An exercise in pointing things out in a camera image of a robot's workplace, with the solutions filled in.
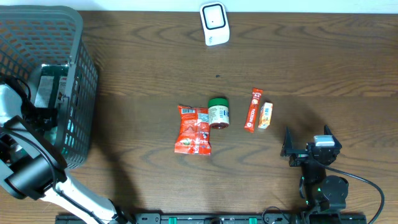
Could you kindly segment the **white green packet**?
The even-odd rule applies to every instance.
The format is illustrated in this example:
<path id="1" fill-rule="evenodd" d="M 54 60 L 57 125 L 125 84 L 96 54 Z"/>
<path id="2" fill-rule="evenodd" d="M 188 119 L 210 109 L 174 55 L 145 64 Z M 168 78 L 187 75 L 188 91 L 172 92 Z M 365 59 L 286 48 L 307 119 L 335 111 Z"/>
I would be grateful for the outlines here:
<path id="1" fill-rule="evenodd" d="M 34 106 L 57 109 L 62 104 L 65 94 L 69 66 L 42 64 L 39 71 L 40 80 Z"/>

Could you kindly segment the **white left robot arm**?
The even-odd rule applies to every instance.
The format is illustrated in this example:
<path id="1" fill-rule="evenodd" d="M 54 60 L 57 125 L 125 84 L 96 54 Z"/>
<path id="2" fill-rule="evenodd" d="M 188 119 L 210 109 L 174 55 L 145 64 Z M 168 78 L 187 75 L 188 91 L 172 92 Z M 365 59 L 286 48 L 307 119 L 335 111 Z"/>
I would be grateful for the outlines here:
<path id="1" fill-rule="evenodd" d="M 12 80 L 1 84 L 1 187 L 17 199 L 56 204 L 85 223 L 134 223 L 112 201 L 74 179 L 64 157 L 41 135 L 57 110 L 37 108 Z"/>

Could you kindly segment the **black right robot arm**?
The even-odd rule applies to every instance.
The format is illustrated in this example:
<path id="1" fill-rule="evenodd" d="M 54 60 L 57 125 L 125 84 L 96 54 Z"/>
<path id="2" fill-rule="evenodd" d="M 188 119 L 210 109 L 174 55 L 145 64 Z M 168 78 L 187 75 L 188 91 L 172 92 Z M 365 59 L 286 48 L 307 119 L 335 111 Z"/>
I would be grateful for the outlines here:
<path id="1" fill-rule="evenodd" d="M 346 208 L 348 181 L 326 174 L 341 148 L 328 126 L 324 126 L 324 134 L 314 136 L 313 142 L 308 142 L 305 149 L 294 148 L 290 130 L 285 132 L 280 155 L 289 158 L 289 166 L 301 168 L 300 196 L 316 212 L 338 212 Z"/>

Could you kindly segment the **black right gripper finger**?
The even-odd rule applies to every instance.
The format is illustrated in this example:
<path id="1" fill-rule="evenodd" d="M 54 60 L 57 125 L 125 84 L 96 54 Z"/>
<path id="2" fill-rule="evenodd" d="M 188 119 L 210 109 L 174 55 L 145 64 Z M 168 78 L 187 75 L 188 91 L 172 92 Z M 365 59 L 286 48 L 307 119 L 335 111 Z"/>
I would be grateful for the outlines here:
<path id="1" fill-rule="evenodd" d="M 289 128 L 286 127 L 284 143 L 282 145 L 282 149 L 281 149 L 280 155 L 282 157 L 290 156 L 292 154 L 293 150 L 294 150 L 294 147 L 293 147 L 292 136 L 290 134 Z"/>
<path id="2" fill-rule="evenodd" d="M 324 125 L 324 127 L 323 127 L 323 132 L 324 132 L 324 135 L 333 136 L 333 133 L 332 133 L 331 129 L 328 127 L 327 124 Z"/>

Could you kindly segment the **green lid spice jar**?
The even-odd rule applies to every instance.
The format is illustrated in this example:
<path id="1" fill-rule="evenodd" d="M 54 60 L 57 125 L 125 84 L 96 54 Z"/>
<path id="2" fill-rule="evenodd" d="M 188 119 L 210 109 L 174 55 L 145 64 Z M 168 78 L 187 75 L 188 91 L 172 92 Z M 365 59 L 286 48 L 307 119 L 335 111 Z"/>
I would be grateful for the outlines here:
<path id="1" fill-rule="evenodd" d="M 209 125 L 213 129 L 229 126 L 229 102 L 226 98 L 212 98 L 208 102 Z"/>

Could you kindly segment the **small red sachet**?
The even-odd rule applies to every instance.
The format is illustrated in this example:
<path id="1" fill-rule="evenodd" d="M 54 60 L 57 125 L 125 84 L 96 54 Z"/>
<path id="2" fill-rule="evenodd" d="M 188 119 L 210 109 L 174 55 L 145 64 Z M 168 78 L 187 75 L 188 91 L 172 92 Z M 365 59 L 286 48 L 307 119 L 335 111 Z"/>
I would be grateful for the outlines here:
<path id="1" fill-rule="evenodd" d="M 259 108 L 259 104 L 261 102 L 263 90 L 258 88 L 252 89 L 252 99 L 249 105 L 248 114 L 246 117 L 246 122 L 244 124 L 244 129 L 250 133 L 254 132 L 254 125 L 256 122 L 256 116 Z"/>

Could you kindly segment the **red snack packet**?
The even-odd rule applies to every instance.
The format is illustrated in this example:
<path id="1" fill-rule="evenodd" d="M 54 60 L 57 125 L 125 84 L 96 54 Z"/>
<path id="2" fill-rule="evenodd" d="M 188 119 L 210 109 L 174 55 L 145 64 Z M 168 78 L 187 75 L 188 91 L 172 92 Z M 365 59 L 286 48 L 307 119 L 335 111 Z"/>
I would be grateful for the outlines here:
<path id="1" fill-rule="evenodd" d="M 174 152 L 181 154 L 211 154 L 210 125 L 207 108 L 178 106 L 180 131 Z"/>

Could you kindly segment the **white barcode scanner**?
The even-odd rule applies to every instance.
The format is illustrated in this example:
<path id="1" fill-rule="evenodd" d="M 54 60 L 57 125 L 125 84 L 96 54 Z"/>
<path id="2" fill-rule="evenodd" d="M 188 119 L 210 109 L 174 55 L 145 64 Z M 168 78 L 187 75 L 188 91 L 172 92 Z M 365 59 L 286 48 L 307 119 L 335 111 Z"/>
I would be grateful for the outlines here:
<path id="1" fill-rule="evenodd" d="M 230 29 L 224 4 L 221 2 L 203 4 L 200 8 L 200 17 L 207 46 L 229 41 Z"/>

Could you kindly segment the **grey plastic mesh basket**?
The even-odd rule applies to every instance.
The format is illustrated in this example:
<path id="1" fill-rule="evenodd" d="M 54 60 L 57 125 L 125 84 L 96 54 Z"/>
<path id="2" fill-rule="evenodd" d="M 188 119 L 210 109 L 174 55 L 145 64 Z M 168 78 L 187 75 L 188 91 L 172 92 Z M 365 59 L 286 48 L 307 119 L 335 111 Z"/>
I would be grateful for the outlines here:
<path id="1" fill-rule="evenodd" d="M 25 80 L 34 91 L 41 65 L 68 67 L 55 147 L 70 169 L 88 157 L 98 82 L 82 34 L 83 19 L 70 7 L 1 6 L 1 73 Z"/>

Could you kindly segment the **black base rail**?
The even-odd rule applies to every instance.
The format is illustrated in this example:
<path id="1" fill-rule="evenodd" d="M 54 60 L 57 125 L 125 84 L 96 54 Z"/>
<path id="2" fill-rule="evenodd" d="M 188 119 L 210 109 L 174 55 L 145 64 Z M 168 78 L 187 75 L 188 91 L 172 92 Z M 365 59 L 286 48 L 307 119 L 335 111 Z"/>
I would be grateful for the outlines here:
<path id="1" fill-rule="evenodd" d="M 312 214 L 308 220 L 301 215 L 282 215 L 267 213 L 265 215 L 161 215 L 158 213 L 139 213 L 135 215 L 137 224 L 366 224 L 364 215 Z"/>

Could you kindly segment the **small orange box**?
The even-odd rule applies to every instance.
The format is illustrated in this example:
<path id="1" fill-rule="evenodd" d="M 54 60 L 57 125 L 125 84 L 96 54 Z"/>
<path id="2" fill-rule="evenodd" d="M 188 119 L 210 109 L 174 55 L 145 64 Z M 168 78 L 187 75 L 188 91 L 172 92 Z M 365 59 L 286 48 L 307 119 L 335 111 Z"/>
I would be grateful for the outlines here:
<path id="1" fill-rule="evenodd" d="M 260 110 L 258 128 L 267 129 L 271 124 L 273 104 L 265 102 Z"/>

